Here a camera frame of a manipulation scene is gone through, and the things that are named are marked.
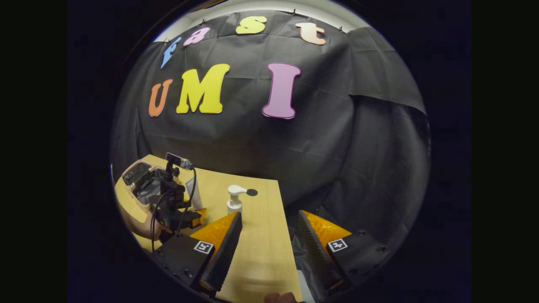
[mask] black backdrop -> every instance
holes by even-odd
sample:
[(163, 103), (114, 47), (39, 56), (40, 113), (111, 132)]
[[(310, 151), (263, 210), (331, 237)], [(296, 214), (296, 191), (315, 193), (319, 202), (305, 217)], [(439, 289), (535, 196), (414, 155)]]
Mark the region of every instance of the black backdrop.
[[(70, 3), (68, 73), (69, 299), (136, 301), (178, 297), (177, 288), (129, 241), (111, 203), (108, 138), (113, 102), (126, 69), (142, 49), (123, 59), (140, 37), (177, 5), (139, 2)], [(356, 291), (368, 301), (468, 299), (471, 292), (470, 170), (471, 21), (468, 9), (432, 3), (362, 1), (352, 7), (391, 42), (426, 101), (432, 131), (431, 180), (416, 224), (378, 276)], [(170, 23), (177, 15), (165, 19)], [(164, 28), (154, 29), (160, 32)], [(133, 292), (137, 284), (147, 288)]]
[[(238, 35), (248, 16), (264, 16), (260, 34)], [(325, 30), (325, 45), (306, 43), (297, 23)], [(211, 30), (196, 44), (176, 46), (161, 68), (163, 50), (178, 37)], [(294, 80), (292, 119), (265, 117), (267, 65), (301, 69)], [(183, 72), (199, 77), (228, 64), (219, 114), (177, 114)], [(151, 88), (173, 79), (161, 114), (148, 114)], [(151, 43), (123, 84), (111, 138), (113, 176), (133, 162), (166, 152), (198, 168), (279, 181), (291, 237), (298, 210), (350, 231), (367, 230), (397, 251), (419, 211), (430, 169), (425, 108), (410, 72), (371, 27), (340, 33), (314, 18), (275, 10), (230, 13)]]

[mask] soap dispenser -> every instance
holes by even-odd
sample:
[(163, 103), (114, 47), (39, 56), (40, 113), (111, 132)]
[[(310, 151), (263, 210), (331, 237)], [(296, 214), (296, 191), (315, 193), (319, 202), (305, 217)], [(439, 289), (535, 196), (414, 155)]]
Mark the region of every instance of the soap dispenser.
[(247, 193), (247, 190), (238, 185), (229, 186), (230, 200), (226, 202), (226, 209), (229, 214), (239, 211), (241, 212), (241, 201), (238, 198), (239, 194)]

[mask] letter m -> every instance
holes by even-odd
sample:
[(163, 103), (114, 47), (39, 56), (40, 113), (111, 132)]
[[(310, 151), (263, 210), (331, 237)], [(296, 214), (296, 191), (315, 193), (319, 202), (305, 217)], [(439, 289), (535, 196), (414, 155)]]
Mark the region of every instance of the letter m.
[(191, 111), (197, 110), (202, 96), (202, 104), (199, 110), (201, 113), (218, 114), (223, 111), (223, 105), (219, 100), (221, 95), (221, 85), (225, 73), (229, 71), (230, 65), (216, 64), (207, 72), (202, 82), (198, 80), (197, 70), (188, 70), (182, 75), (182, 92), (179, 96), (179, 104), (176, 107), (176, 113), (184, 114), (191, 107)]

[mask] wooden tabletop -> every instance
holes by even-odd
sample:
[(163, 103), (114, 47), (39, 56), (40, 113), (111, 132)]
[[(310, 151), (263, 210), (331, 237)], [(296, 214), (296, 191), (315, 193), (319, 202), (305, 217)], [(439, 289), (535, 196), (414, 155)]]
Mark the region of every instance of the wooden tabletop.
[[(143, 160), (154, 165), (167, 165), (165, 159), (148, 155)], [(193, 172), (180, 168), (179, 181), (185, 184)], [(197, 187), (203, 207), (208, 212), (203, 226), (227, 215), (226, 201), (230, 185), (255, 189), (258, 195), (241, 194), (243, 203), (241, 221), (243, 229), (230, 265), (225, 283), (216, 297), (231, 302), (263, 302), (264, 296), (272, 293), (292, 292), (299, 302), (302, 300), (294, 255), (288, 235), (285, 212), (282, 206), (279, 183), (276, 180), (242, 177), (196, 169)], [(125, 191), (125, 184), (118, 182), (115, 191), (120, 204), (140, 222), (148, 212), (140, 208)], [(198, 229), (184, 229), (191, 234)], [(151, 251), (151, 241), (133, 234), (141, 246)], [(155, 247), (161, 246), (157, 241)]]

